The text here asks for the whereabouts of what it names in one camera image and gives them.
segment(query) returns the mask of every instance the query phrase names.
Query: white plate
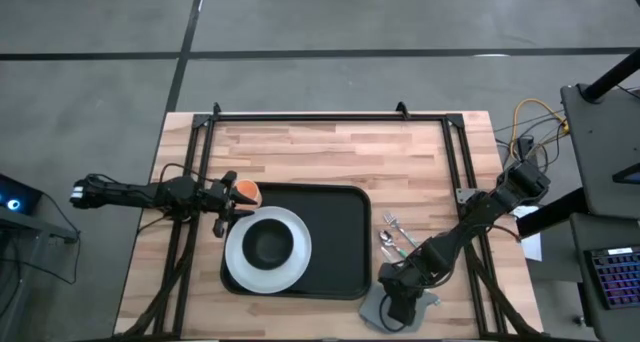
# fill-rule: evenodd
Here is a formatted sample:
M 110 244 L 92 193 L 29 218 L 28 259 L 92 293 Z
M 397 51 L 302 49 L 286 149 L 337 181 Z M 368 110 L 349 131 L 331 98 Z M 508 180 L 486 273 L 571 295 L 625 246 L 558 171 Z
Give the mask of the white plate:
M 293 250 L 282 266 L 272 270 L 253 267 L 242 252 L 244 235 L 256 222 L 275 219 L 287 226 L 293 236 Z M 251 216 L 241 218 L 229 232 L 224 249 L 225 262 L 231 276 L 244 288 L 255 293 L 276 293 L 289 288 L 304 273 L 311 258 L 311 236 L 302 219 L 288 209 L 262 207 Z

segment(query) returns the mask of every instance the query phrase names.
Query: silverware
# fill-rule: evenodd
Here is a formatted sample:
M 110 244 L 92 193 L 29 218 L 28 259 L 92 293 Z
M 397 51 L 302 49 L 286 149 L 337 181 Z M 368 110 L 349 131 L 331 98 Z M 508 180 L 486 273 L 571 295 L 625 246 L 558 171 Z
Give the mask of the silverware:
M 393 242 L 393 236 L 391 235 L 391 233 L 382 230 L 378 233 L 378 235 L 380 236 L 380 241 L 382 241 L 383 245 L 387 247 L 393 247 L 396 251 L 398 251 L 400 256 L 402 256 L 403 258 L 407 258 L 407 252 L 405 252 L 402 248 L 396 246 L 396 244 Z
M 384 246 L 380 246 L 380 249 L 382 250 L 382 254 L 384 255 L 384 257 L 387 259 L 387 262 L 395 263 L 395 260 L 393 259 L 393 256 L 391 255 L 391 253 L 389 251 L 387 251 L 386 248 L 384 248 Z
M 398 231 L 400 231 L 400 233 L 402 233 L 402 235 L 404 236 L 404 238 L 406 238 L 407 240 L 409 240 L 409 242 L 411 242 L 411 244 L 413 245 L 413 247 L 418 248 L 418 246 L 420 246 L 420 244 L 416 241 L 414 241 L 413 238 L 411 238 L 411 236 L 409 236 L 409 234 L 407 233 L 407 231 L 404 230 L 404 228 L 400 227 L 400 224 L 398 223 L 398 219 L 395 218 L 391 213 L 389 212 L 385 212 L 384 214 L 384 220 L 393 228 L 397 229 Z

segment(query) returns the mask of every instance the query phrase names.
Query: fork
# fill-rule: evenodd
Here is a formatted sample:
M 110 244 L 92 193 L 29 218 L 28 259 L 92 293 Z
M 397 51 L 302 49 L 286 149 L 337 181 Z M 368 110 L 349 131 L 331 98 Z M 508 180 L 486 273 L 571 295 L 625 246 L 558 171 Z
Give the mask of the fork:
M 413 238 L 411 238 L 411 236 L 409 236 L 409 234 L 407 233 L 407 231 L 404 230 L 404 228 L 400 227 L 400 224 L 398 223 L 398 219 L 396 217 L 394 217 L 391 213 L 385 212 L 384 213 L 384 220 L 391 227 L 393 227 L 393 228 L 397 229 L 398 231 L 400 231 L 400 233 L 402 233 L 404 238 L 406 238 L 407 240 L 409 240 L 409 242 L 411 242 L 413 247 L 417 248 L 418 246 L 420 246 L 420 244 L 418 242 L 414 241 Z

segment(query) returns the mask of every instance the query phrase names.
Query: blue light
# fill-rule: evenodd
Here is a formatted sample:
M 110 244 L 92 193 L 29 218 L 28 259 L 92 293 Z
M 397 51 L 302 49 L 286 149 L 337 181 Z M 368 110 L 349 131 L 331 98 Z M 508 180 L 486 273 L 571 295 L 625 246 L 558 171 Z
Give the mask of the blue light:
M 9 202 L 7 202 L 7 207 L 10 210 L 15 211 L 18 208 L 20 208 L 20 201 L 18 201 L 18 200 L 10 200 Z

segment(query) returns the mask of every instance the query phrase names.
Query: black tray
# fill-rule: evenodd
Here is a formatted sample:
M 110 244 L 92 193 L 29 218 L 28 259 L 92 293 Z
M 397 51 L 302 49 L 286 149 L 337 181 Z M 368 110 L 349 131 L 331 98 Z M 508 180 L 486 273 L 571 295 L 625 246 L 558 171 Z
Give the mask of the black tray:
M 278 297 L 352 300 L 371 286 L 371 202 L 357 187 L 259 182 L 262 206 L 297 214 L 311 235 L 311 259 Z M 231 277 L 224 255 L 220 279 L 231 293 L 258 295 Z

